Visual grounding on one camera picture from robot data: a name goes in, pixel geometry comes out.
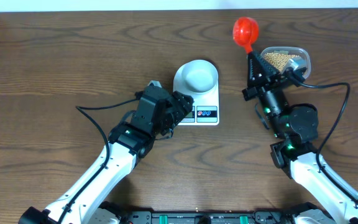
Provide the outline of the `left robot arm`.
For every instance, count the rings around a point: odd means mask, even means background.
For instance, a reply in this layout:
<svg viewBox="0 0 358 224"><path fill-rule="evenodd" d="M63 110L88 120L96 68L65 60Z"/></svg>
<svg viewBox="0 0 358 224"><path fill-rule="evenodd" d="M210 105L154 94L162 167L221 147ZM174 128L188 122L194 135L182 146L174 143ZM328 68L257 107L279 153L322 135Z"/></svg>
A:
<svg viewBox="0 0 358 224"><path fill-rule="evenodd" d="M134 100L137 109L128 111L109 134L98 130L104 147L89 169L44 210L29 207L19 223L88 223L110 191L150 152L157 136L173 136L194 102L189 95L153 84L135 93Z"/></svg>

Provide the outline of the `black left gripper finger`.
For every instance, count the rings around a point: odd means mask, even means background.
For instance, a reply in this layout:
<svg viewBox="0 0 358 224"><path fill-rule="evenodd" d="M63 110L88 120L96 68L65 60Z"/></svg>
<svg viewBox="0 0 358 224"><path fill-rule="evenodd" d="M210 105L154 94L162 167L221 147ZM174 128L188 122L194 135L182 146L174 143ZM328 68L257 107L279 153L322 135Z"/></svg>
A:
<svg viewBox="0 0 358 224"><path fill-rule="evenodd" d="M175 109L171 112L171 115L173 116L173 125L190 125L195 122L195 108L192 107L192 109L188 112Z"/></svg>
<svg viewBox="0 0 358 224"><path fill-rule="evenodd" d="M168 100L175 112L181 112L183 114L188 114L192 108L194 99L190 95L184 95L179 91L174 91Z"/></svg>

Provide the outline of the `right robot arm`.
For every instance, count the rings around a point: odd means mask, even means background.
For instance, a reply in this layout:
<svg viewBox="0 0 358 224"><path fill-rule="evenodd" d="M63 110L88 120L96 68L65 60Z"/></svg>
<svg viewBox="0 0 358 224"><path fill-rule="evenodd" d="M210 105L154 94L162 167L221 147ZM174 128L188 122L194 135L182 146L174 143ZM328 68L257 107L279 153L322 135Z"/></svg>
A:
<svg viewBox="0 0 358 224"><path fill-rule="evenodd" d="M291 85L305 85L308 58L291 58L279 70L251 51L247 62L247 88L242 93L247 101L259 100L263 112L258 117L279 140L270 146L275 167L311 193L334 222L358 223L358 191L326 163L322 148L313 146L318 138L317 108L309 103L290 105L283 92Z"/></svg>

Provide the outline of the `red plastic measuring scoop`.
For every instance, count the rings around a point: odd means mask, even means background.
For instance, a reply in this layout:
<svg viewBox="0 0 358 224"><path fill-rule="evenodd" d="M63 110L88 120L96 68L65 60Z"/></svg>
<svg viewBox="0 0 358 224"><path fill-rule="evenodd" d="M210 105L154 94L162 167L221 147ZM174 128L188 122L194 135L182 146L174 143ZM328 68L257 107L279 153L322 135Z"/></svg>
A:
<svg viewBox="0 0 358 224"><path fill-rule="evenodd" d="M234 42L245 49L247 53L253 51L252 44L256 42L259 36L259 25L251 17L240 17L234 23L232 37Z"/></svg>

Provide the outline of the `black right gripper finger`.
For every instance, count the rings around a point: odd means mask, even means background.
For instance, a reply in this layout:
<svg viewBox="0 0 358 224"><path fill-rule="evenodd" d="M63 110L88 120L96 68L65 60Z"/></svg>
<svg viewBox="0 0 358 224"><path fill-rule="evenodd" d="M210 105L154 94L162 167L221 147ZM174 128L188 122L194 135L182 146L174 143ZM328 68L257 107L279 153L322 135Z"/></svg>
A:
<svg viewBox="0 0 358 224"><path fill-rule="evenodd" d="M257 86L261 82L259 56L260 54L256 51L248 53L248 87Z"/></svg>
<svg viewBox="0 0 358 224"><path fill-rule="evenodd" d="M260 77L261 83L272 83L278 77L279 71L269 64L260 54Z"/></svg>

